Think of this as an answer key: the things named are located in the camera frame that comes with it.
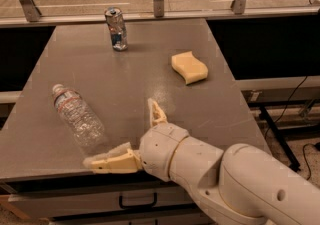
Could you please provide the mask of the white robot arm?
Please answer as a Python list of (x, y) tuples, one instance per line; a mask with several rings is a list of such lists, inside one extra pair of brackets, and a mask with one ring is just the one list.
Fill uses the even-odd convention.
[(144, 170), (173, 181), (219, 225), (319, 225), (318, 187), (254, 146), (223, 151), (193, 138), (168, 122), (156, 101), (148, 106), (151, 128), (137, 150), (124, 143), (86, 158), (85, 167), (99, 174)]

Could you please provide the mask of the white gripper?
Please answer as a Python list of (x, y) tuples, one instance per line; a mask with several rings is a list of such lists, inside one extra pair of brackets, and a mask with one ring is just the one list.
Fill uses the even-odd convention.
[(141, 137), (139, 151), (133, 150), (131, 143), (127, 142), (107, 153), (85, 158), (83, 165), (86, 168), (96, 174), (129, 174), (144, 169), (162, 181), (170, 180), (169, 168), (174, 151), (189, 133), (167, 123), (165, 112), (154, 99), (149, 98), (147, 103), (152, 128)]

